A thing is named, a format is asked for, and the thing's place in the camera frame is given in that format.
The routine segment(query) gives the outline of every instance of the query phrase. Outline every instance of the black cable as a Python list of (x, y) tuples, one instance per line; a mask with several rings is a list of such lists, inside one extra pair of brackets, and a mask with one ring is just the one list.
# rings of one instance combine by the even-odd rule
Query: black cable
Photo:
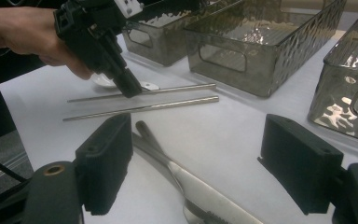
[(16, 179), (16, 180), (18, 180), (18, 181), (20, 181), (20, 182), (24, 182), (24, 181), (27, 180), (27, 179), (25, 179), (24, 177), (22, 177), (22, 176), (20, 176), (20, 175), (18, 175), (18, 174), (16, 174), (16, 173), (14, 173), (14, 172), (11, 171), (10, 169), (8, 169), (8, 168), (7, 168), (5, 165), (3, 165), (2, 163), (0, 163), (0, 170), (1, 170), (3, 173), (9, 175), (10, 177), (12, 177), (12, 178), (14, 178), (14, 179)]

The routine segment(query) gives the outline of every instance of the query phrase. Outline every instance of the metal rod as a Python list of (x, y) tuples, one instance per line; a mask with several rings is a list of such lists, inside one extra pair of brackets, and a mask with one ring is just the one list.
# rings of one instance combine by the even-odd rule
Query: metal rod
[[(155, 95), (155, 94), (179, 92), (179, 91), (201, 91), (201, 90), (214, 90), (214, 89), (216, 89), (216, 84), (210, 83), (210, 84), (201, 84), (201, 85), (193, 85), (193, 86), (174, 87), (174, 88), (161, 89), (155, 91), (143, 91), (140, 95)], [(96, 97), (68, 100), (67, 102), (75, 103), (75, 102), (85, 102), (85, 101), (94, 101), (94, 100), (114, 99), (114, 98), (121, 98), (121, 97), (124, 97), (124, 95), (114, 94), (114, 95), (105, 95), (105, 96), (96, 96)]]
[(114, 116), (122, 113), (145, 112), (150, 110), (168, 109), (168, 108), (174, 108), (174, 107), (185, 106), (185, 105), (201, 105), (201, 104), (214, 103), (218, 101), (219, 101), (218, 96), (208, 96), (208, 97), (197, 98), (192, 100), (177, 101), (177, 102), (171, 102), (171, 103), (159, 104), (159, 105), (146, 105), (146, 106), (134, 107), (129, 109), (109, 111), (99, 114), (90, 114), (90, 115), (72, 117), (68, 119), (63, 119), (63, 121), (70, 121), (70, 120), (77, 120), (77, 119), (92, 119), (92, 118), (104, 117), (104, 116)]

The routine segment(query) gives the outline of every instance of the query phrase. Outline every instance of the white surface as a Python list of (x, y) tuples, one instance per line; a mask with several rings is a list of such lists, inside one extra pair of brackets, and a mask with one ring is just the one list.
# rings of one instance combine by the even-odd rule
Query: white surface
[[(356, 18), (347, 14), (349, 27)], [(218, 91), (173, 93), (122, 100), (67, 104), (66, 100), (99, 96), (112, 90), (81, 80), (65, 67), (44, 67), (0, 85), (21, 140), (35, 169), (53, 161), (71, 161), (75, 150), (106, 118), (62, 122), (62, 119), (140, 105), (152, 105), (218, 94), (219, 103), (132, 114), (132, 124), (144, 120), (173, 159), (234, 199), (265, 223), (331, 223), (327, 215), (304, 216), (279, 182), (257, 161), (265, 116), (273, 113), (293, 119), (345, 153), (343, 167), (358, 162), (358, 140), (309, 123), (315, 87), (324, 55), (343, 32), (338, 31), (300, 70), (269, 99), (217, 83)], [(214, 82), (189, 72), (187, 58), (171, 67), (161, 67), (128, 53), (121, 36), (128, 66), (139, 79), (161, 88)], [(186, 224), (183, 199), (147, 157), (135, 150), (129, 173), (107, 216), (92, 217), (91, 223)]]

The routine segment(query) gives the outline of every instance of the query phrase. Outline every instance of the person's hand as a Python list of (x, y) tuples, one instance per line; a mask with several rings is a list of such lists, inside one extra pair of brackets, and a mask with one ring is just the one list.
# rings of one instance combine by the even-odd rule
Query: person's hand
[(0, 8), (1, 47), (18, 54), (38, 55), (48, 65), (66, 65), (77, 76), (90, 78), (92, 71), (57, 37), (53, 11), (37, 7)]

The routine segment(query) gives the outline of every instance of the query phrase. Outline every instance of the finger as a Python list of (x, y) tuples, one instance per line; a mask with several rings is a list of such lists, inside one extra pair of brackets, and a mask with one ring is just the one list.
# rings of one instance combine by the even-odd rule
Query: finger
[(60, 48), (60, 52), (57, 55), (60, 57), (59, 61), (66, 64), (75, 75), (82, 79), (91, 78), (93, 72), (65, 45)]
[(53, 58), (51, 58), (51, 57), (49, 57), (49, 56), (39, 55), (39, 59), (40, 59), (43, 63), (45, 63), (45, 64), (47, 64), (47, 65), (50, 65), (50, 66), (61, 66), (61, 65), (64, 65), (63, 62), (60, 62), (60, 61), (58, 61), (58, 60), (56, 60), (56, 59), (53, 59)]

